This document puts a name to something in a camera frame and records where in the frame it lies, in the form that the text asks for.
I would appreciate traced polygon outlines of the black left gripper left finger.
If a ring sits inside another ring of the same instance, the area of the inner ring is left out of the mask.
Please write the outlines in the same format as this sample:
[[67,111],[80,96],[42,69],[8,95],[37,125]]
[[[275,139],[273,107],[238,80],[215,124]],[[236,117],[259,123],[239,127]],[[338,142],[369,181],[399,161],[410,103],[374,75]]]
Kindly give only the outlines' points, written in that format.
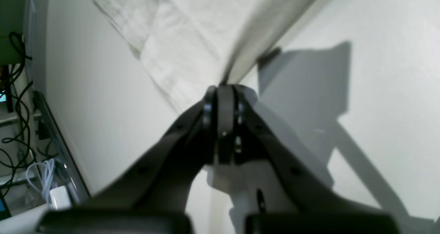
[[161,139],[93,198],[50,211],[39,234],[192,234],[185,207],[193,180],[213,162],[217,88],[170,126]]

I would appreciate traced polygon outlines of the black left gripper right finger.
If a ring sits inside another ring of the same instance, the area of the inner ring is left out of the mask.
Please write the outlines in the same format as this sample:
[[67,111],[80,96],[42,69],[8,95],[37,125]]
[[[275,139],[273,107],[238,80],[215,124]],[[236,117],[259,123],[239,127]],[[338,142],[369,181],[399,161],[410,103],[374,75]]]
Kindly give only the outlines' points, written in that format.
[[245,220],[247,234],[398,234],[393,218],[333,193],[277,139],[245,99],[244,86],[217,88],[219,162],[266,160],[296,211],[259,212]]

